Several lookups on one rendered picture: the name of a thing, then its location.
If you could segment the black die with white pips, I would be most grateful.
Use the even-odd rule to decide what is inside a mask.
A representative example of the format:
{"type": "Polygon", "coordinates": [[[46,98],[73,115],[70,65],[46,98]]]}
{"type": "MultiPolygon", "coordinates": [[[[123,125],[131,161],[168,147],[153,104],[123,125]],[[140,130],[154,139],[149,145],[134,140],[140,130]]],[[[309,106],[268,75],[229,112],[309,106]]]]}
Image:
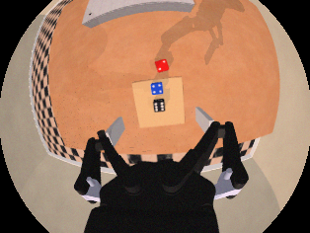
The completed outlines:
{"type": "Polygon", "coordinates": [[[153,100],[154,112],[164,112],[165,111],[165,101],[164,99],[153,100]]]}

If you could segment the red die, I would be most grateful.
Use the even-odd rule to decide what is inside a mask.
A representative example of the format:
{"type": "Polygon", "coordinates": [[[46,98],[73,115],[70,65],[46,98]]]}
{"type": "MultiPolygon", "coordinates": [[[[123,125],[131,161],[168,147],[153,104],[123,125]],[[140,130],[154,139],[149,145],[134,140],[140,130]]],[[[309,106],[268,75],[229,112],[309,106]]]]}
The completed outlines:
{"type": "Polygon", "coordinates": [[[166,59],[155,61],[155,65],[156,65],[157,71],[159,73],[166,71],[166,70],[169,70],[169,66],[168,66],[166,59]]]}

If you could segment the tan square mat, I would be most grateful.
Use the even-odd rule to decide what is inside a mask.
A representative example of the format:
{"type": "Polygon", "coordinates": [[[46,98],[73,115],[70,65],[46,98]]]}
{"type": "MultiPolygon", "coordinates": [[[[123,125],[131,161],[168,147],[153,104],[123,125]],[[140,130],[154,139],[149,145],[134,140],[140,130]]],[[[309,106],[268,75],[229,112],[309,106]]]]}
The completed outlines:
{"type": "Polygon", "coordinates": [[[185,123],[182,77],[131,83],[139,127],[185,123]],[[151,83],[162,82],[163,94],[152,95],[151,83]],[[166,111],[154,113],[153,100],[164,99],[166,111]]]}

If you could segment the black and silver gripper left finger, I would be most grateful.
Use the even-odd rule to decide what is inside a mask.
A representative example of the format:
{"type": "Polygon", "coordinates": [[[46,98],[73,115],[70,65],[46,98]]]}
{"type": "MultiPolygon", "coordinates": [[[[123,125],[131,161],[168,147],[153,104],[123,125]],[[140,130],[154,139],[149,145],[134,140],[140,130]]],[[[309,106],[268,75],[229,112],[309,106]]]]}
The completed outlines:
{"type": "Polygon", "coordinates": [[[95,137],[88,139],[81,172],[75,182],[74,189],[92,204],[100,201],[99,193],[102,188],[101,151],[103,150],[126,190],[130,193],[137,193],[142,189],[139,177],[115,150],[124,130],[122,116],[119,116],[106,131],[99,130],[97,132],[99,139],[95,139],[95,137]]]}

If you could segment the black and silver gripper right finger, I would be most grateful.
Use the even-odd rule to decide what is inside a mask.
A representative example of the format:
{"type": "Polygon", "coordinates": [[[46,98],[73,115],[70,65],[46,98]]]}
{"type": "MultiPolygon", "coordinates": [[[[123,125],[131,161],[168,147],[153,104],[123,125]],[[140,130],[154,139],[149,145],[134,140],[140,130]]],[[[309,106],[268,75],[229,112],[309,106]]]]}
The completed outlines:
{"type": "Polygon", "coordinates": [[[194,149],[190,149],[181,161],[163,177],[162,186],[168,193],[178,191],[193,171],[201,173],[208,161],[218,138],[223,138],[222,173],[215,184],[215,197],[234,198],[249,180],[248,173],[241,161],[238,140],[233,122],[220,124],[202,108],[195,107],[195,120],[204,132],[194,149]]]}

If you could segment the blue die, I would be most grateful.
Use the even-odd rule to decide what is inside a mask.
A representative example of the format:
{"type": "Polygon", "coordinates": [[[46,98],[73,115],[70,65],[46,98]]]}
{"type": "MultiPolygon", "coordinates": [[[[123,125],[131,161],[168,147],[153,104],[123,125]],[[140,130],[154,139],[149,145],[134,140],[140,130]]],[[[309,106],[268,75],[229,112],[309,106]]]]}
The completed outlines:
{"type": "Polygon", "coordinates": [[[151,83],[151,93],[152,95],[163,94],[163,84],[162,82],[151,83]]]}

